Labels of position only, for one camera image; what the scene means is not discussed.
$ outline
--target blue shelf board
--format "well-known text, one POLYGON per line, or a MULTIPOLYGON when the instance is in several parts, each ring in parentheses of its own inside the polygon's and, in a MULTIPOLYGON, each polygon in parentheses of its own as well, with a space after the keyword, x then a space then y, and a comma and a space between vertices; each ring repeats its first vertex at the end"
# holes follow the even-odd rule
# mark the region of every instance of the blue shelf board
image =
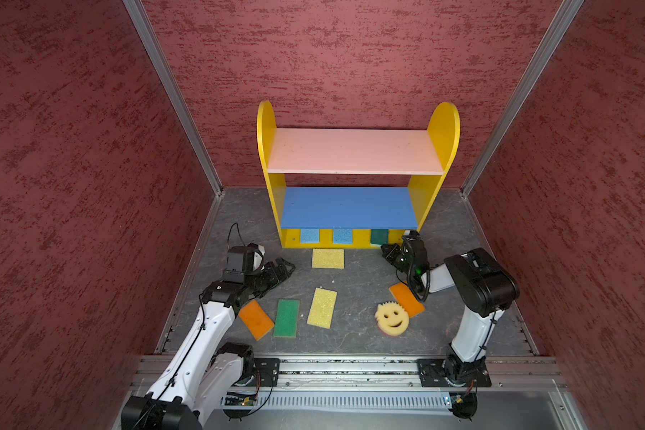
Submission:
POLYGON ((415 230, 409 190, 378 186, 288 186, 282 228, 415 230))

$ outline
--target vent grille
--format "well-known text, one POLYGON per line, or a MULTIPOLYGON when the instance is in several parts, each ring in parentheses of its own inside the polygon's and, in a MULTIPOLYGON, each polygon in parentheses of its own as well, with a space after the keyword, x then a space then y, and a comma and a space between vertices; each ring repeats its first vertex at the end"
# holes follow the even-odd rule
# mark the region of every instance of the vent grille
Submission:
MULTIPOLYGON (((267 399, 267 393, 261 393, 259 407, 267 399)), ((225 406, 224 398, 221 407, 227 409, 252 409, 246 406, 225 406)), ((404 411, 407 414, 451 414, 451 402, 447 392, 348 392, 348 391, 275 391, 262 409, 292 410, 307 409, 319 411, 347 412, 392 412, 404 411)))

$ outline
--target shelf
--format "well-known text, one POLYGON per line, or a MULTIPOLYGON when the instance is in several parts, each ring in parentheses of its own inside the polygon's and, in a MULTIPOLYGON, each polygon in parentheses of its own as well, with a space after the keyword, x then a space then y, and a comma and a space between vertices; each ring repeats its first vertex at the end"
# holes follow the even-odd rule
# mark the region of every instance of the shelf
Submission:
POLYGON ((407 188, 289 186, 281 228, 418 228, 407 188))
POLYGON ((277 128, 268 173, 442 175, 426 130, 277 128))

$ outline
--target smiley face sponge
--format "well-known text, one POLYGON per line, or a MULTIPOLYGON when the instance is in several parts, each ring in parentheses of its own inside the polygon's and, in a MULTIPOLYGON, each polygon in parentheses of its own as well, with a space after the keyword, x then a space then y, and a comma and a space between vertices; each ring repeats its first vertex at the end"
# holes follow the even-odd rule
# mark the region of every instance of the smiley face sponge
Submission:
POLYGON ((378 320, 378 327, 390 336, 399 336, 409 326, 409 314, 394 301, 378 305, 378 312, 375 319, 378 320))

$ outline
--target wire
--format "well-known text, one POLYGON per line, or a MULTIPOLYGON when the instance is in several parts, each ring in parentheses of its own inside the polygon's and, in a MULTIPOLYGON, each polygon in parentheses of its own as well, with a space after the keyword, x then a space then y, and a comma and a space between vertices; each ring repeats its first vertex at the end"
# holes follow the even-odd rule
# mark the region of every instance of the wire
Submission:
POLYGON ((243 239, 241 239, 241 231, 239 231, 239 223, 235 222, 230 227, 230 232, 227 233, 227 249, 230 248, 230 236, 232 235, 232 228, 234 228, 234 226, 237 226, 236 227, 236 232, 239 235, 239 240, 241 240, 241 245, 246 246, 246 243, 244 243, 243 239))
POLYGON ((407 287, 408 287, 408 284, 407 284, 406 282, 402 281, 402 280, 399 278, 399 269, 395 269, 394 274, 395 274, 395 275, 397 275, 397 280, 398 280, 399 282, 403 283, 405 286, 407 286, 407 287))
POLYGON ((261 390, 261 371, 257 370, 258 380, 256 381, 256 399, 258 399, 258 392, 261 390))
MULTIPOLYGON (((191 352, 191 348, 193 348, 193 345, 196 343, 196 340, 198 340, 198 336, 201 336, 201 331, 204 331, 206 329, 206 310, 204 309, 204 306, 203 306, 203 293, 198 295, 198 300, 199 300, 198 303, 201 305, 201 313, 203 314, 203 323, 201 323, 200 330, 198 331, 198 334, 196 335, 194 340, 191 342, 189 349, 186 350, 186 353, 184 354, 184 357, 182 357, 180 361, 180 365, 177 366, 177 369, 175 370, 175 373, 172 375, 172 378, 170 378, 170 380, 167 381, 167 385, 165 385, 165 389, 162 390, 160 395, 155 400, 160 400, 160 398, 163 397, 163 394, 167 391, 167 389, 170 386, 175 384, 175 378, 180 373, 181 365, 184 364, 186 357, 189 355, 189 352, 191 352)), ((150 412, 153 410, 153 408, 155 408, 155 405, 157 405, 157 403, 153 403, 153 405, 151 405, 150 408, 148 408, 146 413, 143 414, 141 417, 139 417, 139 420, 136 422, 136 424, 134 424, 134 426, 131 427, 131 430, 134 430, 136 426, 138 426, 141 420, 143 420, 144 418, 146 418, 146 421, 148 421, 148 415, 151 414, 150 412)))
POLYGON ((423 285, 422 278, 418 277, 420 285, 422 285, 423 288, 425 289, 425 291, 423 292, 423 295, 419 296, 415 292, 415 288, 414 288, 414 285, 415 285, 415 275, 414 275, 414 273, 415 273, 415 264, 412 262, 411 266, 409 266, 408 269, 409 269, 408 274, 406 275, 406 282, 408 283, 407 286, 411 290, 411 292, 413 293, 413 297, 415 297, 416 300, 418 300, 419 302, 424 303, 425 300, 428 299, 428 294, 430 294, 430 270, 428 270, 428 272, 426 274, 427 285, 423 285))
POLYGON ((474 379, 470 380, 470 387, 468 388, 468 390, 465 391, 464 397, 466 397, 468 395, 468 393, 470 393, 470 391, 473 390, 473 382, 474 381, 475 381, 474 379))
MULTIPOLYGON (((262 405, 258 406, 258 408, 256 408, 254 411, 250 411, 248 414, 244 415, 243 417, 248 417, 249 415, 253 415, 253 414, 255 414, 256 412, 260 411, 260 409, 261 409, 263 406, 265 406, 265 405, 266 405, 267 401, 268 401, 268 400, 270 400, 270 396, 272 396, 272 389, 274 388, 274 383, 272 383, 272 375, 271 375, 271 374, 268 374, 268 373, 265 373, 265 374, 267 375, 267 377, 268 377, 268 378, 270 378, 270 394, 268 394, 268 395, 267 395, 267 399, 266 399, 266 401, 265 401, 265 402, 263 402, 263 404, 262 404, 262 405)), ((261 376, 260 376, 260 372, 259 372, 259 373, 258 373, 258 381, 260 381, 260 380, 261 380, 261 376)))
POLYGON ((490 333, 492 332, 492 326, 493 326, 493 325, 495 325, 495 324, 497 324, 497 322, 496 322, 496 321, 495 321, 495 319, 494 319, 496 315, 497 315, 497 309, 495 308, 495 311, 492 313, 492 319, 490 320, 490 328, 488 329, 488 334, 487 334, 487 336, 485 336, 485 339, 483 339, 483 344, 482 344, 482 345, 480 345, 480 348, 478 349, 478 353, 477 353, 477 354, 475 354, 475 358, 476 358, 476 359, 478 359, 478 356, 480 355, 480 352, 481 352, 483 349, 487 349, 487 348, 485 347, 485 345, 487 344, 487 342, 488 342, 488 337, 490 337, 490 333))

